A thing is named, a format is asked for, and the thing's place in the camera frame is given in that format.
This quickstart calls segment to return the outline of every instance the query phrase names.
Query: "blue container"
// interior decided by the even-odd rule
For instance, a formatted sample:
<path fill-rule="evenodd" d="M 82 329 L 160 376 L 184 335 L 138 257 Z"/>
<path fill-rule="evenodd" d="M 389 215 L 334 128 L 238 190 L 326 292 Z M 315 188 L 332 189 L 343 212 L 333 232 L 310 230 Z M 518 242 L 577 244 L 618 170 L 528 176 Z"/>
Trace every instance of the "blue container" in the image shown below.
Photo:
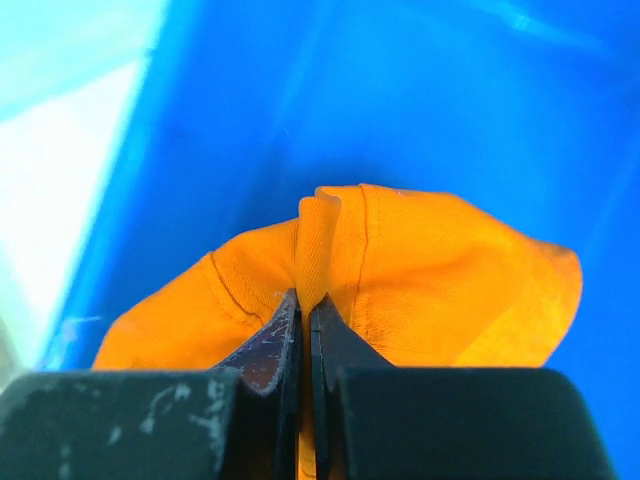
<path fill-rule="evenodd" d="M 640 478 L 639 164 L 635 0 L 175 2 L 45 366 L 318 185 L 449 191 L 579 253 L 549 365 Z"/>

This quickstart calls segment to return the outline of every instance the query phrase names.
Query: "orange garment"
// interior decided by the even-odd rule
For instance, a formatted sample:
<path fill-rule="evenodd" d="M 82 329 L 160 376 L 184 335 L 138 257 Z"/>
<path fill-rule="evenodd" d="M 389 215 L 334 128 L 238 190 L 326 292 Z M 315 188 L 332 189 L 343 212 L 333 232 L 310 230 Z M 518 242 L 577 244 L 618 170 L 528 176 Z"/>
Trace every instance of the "orange garment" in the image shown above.
<path fill-rule="evenodd" d="M 325 187 L 297 219 L 234 238 L 124 314 L 95 368 L 211 367 L 291 287 L 307 342 L 309 312 L 329 293 L 395 365 L 540 366 L 573 320 L 582 278 L 573 252 L 453 195 Z M 307 416 L 301 478 L 315 476 L 312 440 Z"/>

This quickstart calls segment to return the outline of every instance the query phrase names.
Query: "cloth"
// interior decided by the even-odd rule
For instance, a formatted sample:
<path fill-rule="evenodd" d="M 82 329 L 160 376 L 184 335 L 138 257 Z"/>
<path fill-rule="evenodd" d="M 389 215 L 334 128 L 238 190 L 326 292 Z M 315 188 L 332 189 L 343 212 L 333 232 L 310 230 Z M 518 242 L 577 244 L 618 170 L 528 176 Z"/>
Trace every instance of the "cloth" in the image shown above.
<path fill-rule="evenodd" d="M 297 219 L 204 256 L 120 317 L 96 369 L 206 369 L 267 323 L 295 287 L 309 313 L 329 293 L 348 325 L 397 366 L 540 366 L 566 334 L 576 255 L 453 195 L 323 187 Z M 305 380 L 309 387 L 309 352 Z M 309 408 L 300 476 L 315 476 Z"/>

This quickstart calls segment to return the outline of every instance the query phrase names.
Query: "teal surface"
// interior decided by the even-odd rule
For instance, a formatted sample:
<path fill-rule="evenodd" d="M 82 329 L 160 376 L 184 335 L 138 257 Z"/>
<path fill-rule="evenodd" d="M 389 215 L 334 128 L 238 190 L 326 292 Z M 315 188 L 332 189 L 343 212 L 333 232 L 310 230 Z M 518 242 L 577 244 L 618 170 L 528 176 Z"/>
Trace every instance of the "teal surface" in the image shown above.
<path fill-rule="evenodd" d="M 640 478 L 639 163 L 635 1 L 176 2 L 63 312 L 104 321 L 45 367 L 318 185 L 449 191 L 579 253 L 549 365 Z"/>

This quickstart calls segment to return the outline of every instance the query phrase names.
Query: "orange fabric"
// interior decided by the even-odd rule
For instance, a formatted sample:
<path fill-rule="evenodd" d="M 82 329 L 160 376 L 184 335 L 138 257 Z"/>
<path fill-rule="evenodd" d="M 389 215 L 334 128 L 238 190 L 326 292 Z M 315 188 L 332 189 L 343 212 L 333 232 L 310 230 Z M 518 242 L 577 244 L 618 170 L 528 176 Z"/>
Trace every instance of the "orange fabric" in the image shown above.
<path fill-rule="evenodd" d="M 291 287 L 305 338 L 328 292 L 395 365 L 540 366 L 580 301 L 573 252 L 452 195 L 325 187 L 299 212 L 234 238 L 124 314 L 95 368 L 208 368 L 269 321 Z M 312 438 L 307 417 L 301 478 L 315 473 Z"/>

